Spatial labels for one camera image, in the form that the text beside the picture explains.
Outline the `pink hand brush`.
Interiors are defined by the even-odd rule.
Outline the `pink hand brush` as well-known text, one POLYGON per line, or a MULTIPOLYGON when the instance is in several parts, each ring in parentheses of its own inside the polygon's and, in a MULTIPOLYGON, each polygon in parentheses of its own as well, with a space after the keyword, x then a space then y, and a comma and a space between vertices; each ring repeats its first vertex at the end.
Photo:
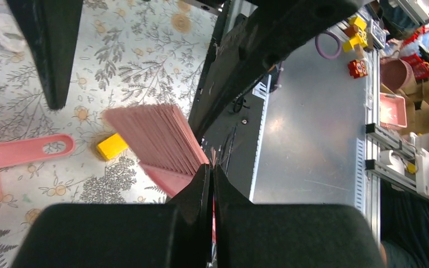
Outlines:
POLYGON ((137 156, 145 174, 174 197, 210 161, 175 104, 108 109, 103 118, 137 156))

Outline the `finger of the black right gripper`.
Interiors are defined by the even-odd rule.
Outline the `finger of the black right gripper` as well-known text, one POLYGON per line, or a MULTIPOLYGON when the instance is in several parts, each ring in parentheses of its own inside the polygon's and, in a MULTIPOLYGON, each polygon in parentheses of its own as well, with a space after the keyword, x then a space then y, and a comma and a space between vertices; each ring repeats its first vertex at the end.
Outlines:
POLYGON ((6 3, 30 48, 49 109, 63 109, 72 75, 83 1, 6 3))
POLYGON ((275 64, 338 22, 363 1, 251 1, 256 9, 224 32, 231 1, 223 1, 194 97, 189 125, 201 140, 222 111, 275 64))

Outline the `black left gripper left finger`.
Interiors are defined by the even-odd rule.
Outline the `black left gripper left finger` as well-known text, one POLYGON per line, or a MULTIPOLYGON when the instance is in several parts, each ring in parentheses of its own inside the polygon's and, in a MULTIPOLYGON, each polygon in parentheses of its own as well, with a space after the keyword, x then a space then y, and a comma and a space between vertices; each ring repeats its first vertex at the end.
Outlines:
POLYGON ((206 267, 211 168, 165 204, 62 203, 44 209, 13 267, 206 267))

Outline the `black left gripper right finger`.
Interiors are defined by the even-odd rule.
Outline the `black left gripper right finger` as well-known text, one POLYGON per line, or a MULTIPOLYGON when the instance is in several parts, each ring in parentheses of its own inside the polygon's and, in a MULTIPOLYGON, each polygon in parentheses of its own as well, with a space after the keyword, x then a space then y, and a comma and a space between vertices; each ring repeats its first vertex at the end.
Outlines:
POLYGON ((254 204, 213 169, 219 267, 383 267, 370 227, 342 204, 254 204))

